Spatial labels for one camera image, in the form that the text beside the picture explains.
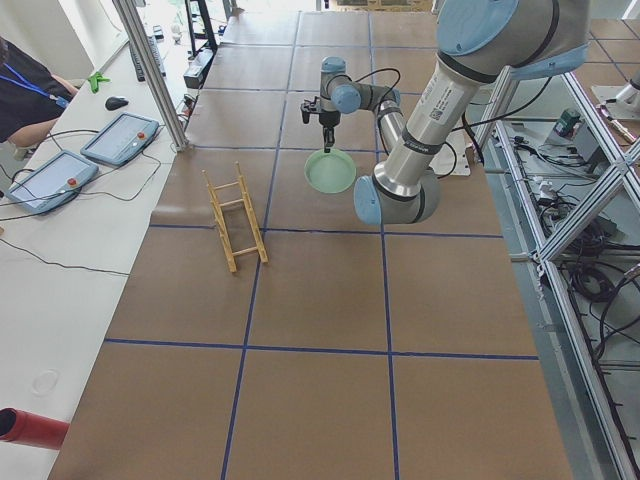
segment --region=person's arm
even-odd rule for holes
[[[47,120],[46,122],[26,125],[11,135],[8,140],[16,147],[30,147],[47,138],[49,131],[51,131],[57,121],[58,119],[54,118],[52,120]]]
[[[59,77],[57,75],[54,75],[53,73],[51,74],[51,76],[53,78],[55,78],[59,83],[62,84],[62,86],[64,88],[66,88],[69,93],[71,94],[72,97],[75,97],[76,93],[78,93],[78,89],[76,87],[74,87],[73,85],[71,85],[67,80],[65,80],[62,77]]]

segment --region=wooden ladder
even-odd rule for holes
[[[244,179],[244,175],[240,171],[240,164],[236,162],[236,171],[238,175],[238,181],[233,183],[227,183],[225,185],[220,185],[219,187],[214,187],[209,180],[209,176],[207,175],[206,170],[202,171],[202,175],[204,175],[205,180],[207,181],[207,189],[209,190],[209,197],[211,198],[211,207],[213,208],[213,215],[216,219],[216,224],[218,225],[218,233],[220,235],[220,240],[222,241],[222,248],[224,249],[224,255],[227,257],[227,265],[229,266],[229,271],[231,273],[235,273],[238,271],[238,267],[236,266],[235,257],[239,255],[244,255],[246,253],[258,252],[260,254],[260,261],[262,263],[267,263],[269,258],[267,257],[267,250],[264,248],[264,242],[262,241],[262,235],[260,234],[260,226],[258,225],[258,221],[256,220],[256,213],[253,210],[253,205],[251,204],[251,197],[249,196],[249,190],[247,189],[247,183]],[[225,188],[238,186],[240,188],[240,192],[242,193],[242,198],[237,200],[231,200],[229,202],[220,203],[218,199],[218,194],[216,193],[218,190],[222,190]],[[251,231],[253,233],[253,238],[255,240],[256,246],[245,248],[244,250],[239,250],[234,252],[231,248],[231,240],[229,240],[229,232],[227,230],[227,224],[224,220],[224,213],[222,209],[224,207],[228,207],[231,205],[238,205],[242,203],[244,205],[245,213],[247,214],[247,218],[249,219],[249,224],[251,225]]]

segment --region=blue lanyard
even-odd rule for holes
[[[40,88],[36,84],[31,83],[29,80],[27,80],[22,75],[20,75],[12,66],[7,65],[6,63],[5,63],[5,66],[9,69],[11,73],[13,73],[16,77],[18,77],[18,80],[20,81],[18,82],[17,80],[14,80],[13,78],[5,77],[4,75],[0,75],[1,80],[5,80],[7,82],[13,83],[14,85],[17,85],[20,88],[24,88],[25,90],[30,90],[39,95],[42,95],[43,97],[49,98],[55,101],[59,107],[66,108],[67,105],[69,105],[69,102],[66,99],[62,97],[56,97],[55,95],[51,95],[45,92],[42,88]]]

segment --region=wooden rung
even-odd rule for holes
[[[229,202],[221,203],[220,206],[228,207],[229,205],[237,205],[239,203],[244,203],[244,200],[242,198],[239,198],[238,200],[231,200]]]
[[[245,253],[256,252],[257,250],[258,250],[258,247],[245,248],[244,250],[233,252],[233,256],[237,257],[238,255],[244,255]]]
[[[227,183],[226,185],[220,185],[219,187],[213,187],[214,190],[222,190],[223,188],[235,187],[238,182]]]

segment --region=green plate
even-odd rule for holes
[[[304,166],[307,182],[322,193],[344,192],[356,179],[353,159],[337,148],[313,152]]]

